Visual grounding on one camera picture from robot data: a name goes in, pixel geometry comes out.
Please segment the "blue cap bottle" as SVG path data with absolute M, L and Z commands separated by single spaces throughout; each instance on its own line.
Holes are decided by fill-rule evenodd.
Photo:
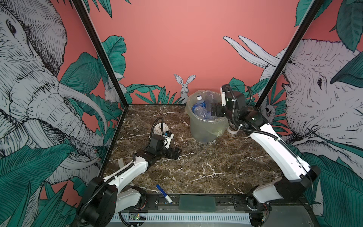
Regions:
M 217 117 L 213 116 L 211 112 L 207 111 L 206 109 L 198 109 L 195 111 L 195 115 L 197 115 L 200 119 L 204 120 L 216 120 Z

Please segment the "Pocari Sweat blue label bottle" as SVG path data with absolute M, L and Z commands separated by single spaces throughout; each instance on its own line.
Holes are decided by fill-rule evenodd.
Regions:
M 207 105 L 206 105 L 206 102 L 203 99 L 202 95 L 198 95 L 197 102 L 193 105 L 192 111 L 193 111 L 193 113 L 197 114 L 197 111 L 199 111 L 201 109 L 206 110 L 206 107 L 207 107 Z

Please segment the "clear unlabelled bottle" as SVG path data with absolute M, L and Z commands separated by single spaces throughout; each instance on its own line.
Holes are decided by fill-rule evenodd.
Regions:
M 211 112 L 211 105 L 213 103 L 216 104 L 220 104 L 222 103 L 222 98 L 221 98 L 221 94 L 217 93 L 217 92 L 213 92 L 213 91 L 205 91 L 204 94 L 202 95 L 203 99 L 205 100 L 206 103 L 206 110 L 208 112 Z

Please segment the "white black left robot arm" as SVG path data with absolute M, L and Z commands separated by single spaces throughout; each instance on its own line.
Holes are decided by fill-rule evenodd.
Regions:
M 104 178 L 95 177 L 86 188 L 76 211 L 74 227 L 106 227 L 113 216 L 129 207 L 144 207 L 146 195 L 136 187 L 124 188 L 145 173 L 159 159 L 178 159 L 181 149 L 172 147 L 174 134 L 152 135 L 146 147 L 132 155 L 132 161 Z

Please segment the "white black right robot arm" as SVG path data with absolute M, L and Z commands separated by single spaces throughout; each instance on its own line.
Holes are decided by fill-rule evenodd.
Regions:
M 278 180 L 256 186 L 248 193 L 245 200 L 250 210 L 256 211 L 274 200 L 297 200 L 320 175 L 319 167 L 309 165 L 292 152 L 264 116 L 254 107 L 247 106 L 244 94 L 234 93 L 229 84 L 221 87 L 221 103 L 211 104 L 211 114 L 227 118 L 233 132 L 248 134 L 282 171 Z

